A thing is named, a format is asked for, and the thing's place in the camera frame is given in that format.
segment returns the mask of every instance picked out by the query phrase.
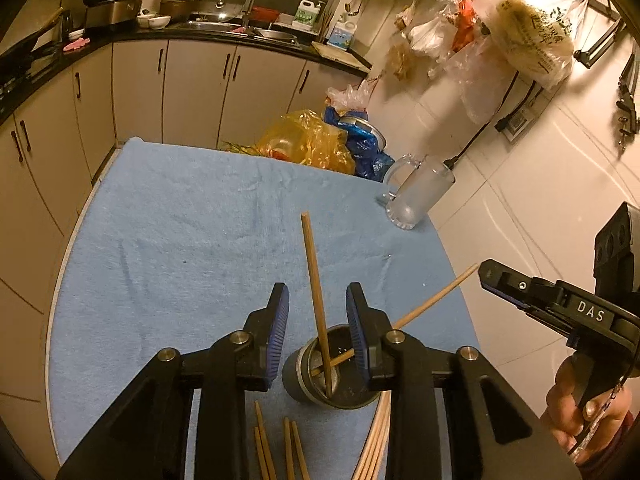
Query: blue tablecloth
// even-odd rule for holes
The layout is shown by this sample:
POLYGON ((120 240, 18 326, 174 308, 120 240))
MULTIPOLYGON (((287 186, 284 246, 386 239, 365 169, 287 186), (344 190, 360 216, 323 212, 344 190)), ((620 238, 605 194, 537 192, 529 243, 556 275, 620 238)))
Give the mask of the blue tablecloth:
MULTIPOLYGON (((282 362, 313 337, 305 210, 328 326, 346 322, 350 282, 361 282, 370 306, 392 321, 450 283, 431 223, 396 228, 376 203, 382 191, 382 184, 277 160, 130 140, 84 219, 54 314, 49 395, 60 459, 159 349, 208 348, 264 307, 274 282, 290 291, 282 362)), ((406 330, 447 351, 478 345, 459 290, 406 330)), ((256 397, 280 476, 287 415, 298 421, 312 478, 351 477, 374 405, 354 412, 303 406, 279 377, 247 401, 256 397), (329 471, 321 469, 327 456, 329 471)), ((247 413, 252 428, 251 406, 247 413)), ((190 460, 192 453, 190 442, 190 460)), ((249 457, 255 461, 253 448, 249 457)), ((258 478, 253 463, 252 474, 258 478)))

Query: stainless steel sink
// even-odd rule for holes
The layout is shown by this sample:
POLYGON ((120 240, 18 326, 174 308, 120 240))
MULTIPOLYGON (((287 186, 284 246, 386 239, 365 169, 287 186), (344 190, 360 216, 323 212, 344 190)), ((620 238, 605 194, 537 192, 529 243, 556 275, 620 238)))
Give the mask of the stainless steel sink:
POLYGON ((280 32, 279 30, 266 30, 264 28, 256 28, 255 33, 265 40, 281 41, 283 43, 298 44, 298 38, 288 32, 280 32))
POLYGON ((202 30, 203 32, 224 32, 226 34, 238 34, 240 36, 247 36, 244 32, 233 32, 239 28, 239 25, 233 23, 214 23, 214 22, 185 22, 171 25, 169 28, 180 30, 202 30))

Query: mug handle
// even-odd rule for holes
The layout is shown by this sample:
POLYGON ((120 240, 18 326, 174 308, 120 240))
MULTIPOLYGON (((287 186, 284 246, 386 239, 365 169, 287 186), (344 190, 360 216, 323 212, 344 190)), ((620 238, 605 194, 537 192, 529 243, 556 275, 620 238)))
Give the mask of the mug handle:
MULTIPOLYGON (((415 171, 418 168, 420 168, 421 161, 410 154, 401 156, 398 160, 396 160, 393 166, 389 168, 389 170, 386 172, 385 177, 382 180, 382 184, 385 184, 386 186, 388 186, 389 181, 391 180, 391 177, 394 176, 394 174, 400 168, 404 168, 407 164, 411 164, 414 167, 414 171, 415 171)), ((388 203, 396 197, 397 192, 398 192, 397 189, 394 191, 390 190, 389 192, 382 195, 382 199, 385 200, 385 203, 388 203)))

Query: frosted glass mug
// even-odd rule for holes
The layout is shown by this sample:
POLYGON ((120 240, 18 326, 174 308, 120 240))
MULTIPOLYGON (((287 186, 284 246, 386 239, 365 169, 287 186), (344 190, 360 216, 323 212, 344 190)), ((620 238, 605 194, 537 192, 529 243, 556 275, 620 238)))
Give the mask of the frosted glass mug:
POLYGON ((414 167, 412 173, 397 192, 386 193, 383 200, 389 219, 399 228, 409 230, 455 184, 456 177, 435 156, 418 160, 413 155, 405 155, 386 172, 383 184, 388 184, 394 174, 407 165, 414 167))

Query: wooden cutting board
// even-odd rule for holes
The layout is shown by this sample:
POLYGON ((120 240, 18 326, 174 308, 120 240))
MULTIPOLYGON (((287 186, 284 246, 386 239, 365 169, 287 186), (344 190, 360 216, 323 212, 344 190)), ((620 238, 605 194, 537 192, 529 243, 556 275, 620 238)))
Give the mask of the wooden cutting board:
POLYGON ((353 54, 349 52, 345 52, 344 50, 333 46, 333 45, 325 45, 322 43, 317 43, 313 41, 311 43, 314 46, 314 49, 320 54, 320 56, 325 59, 330 59, 331 61, 337 61, 338 63, 343 63, 348 66, 353 66, 358 70, 362 70, 363 72, 369 73, 369 68, 364 66, 361 62, 359 62, 353 54))

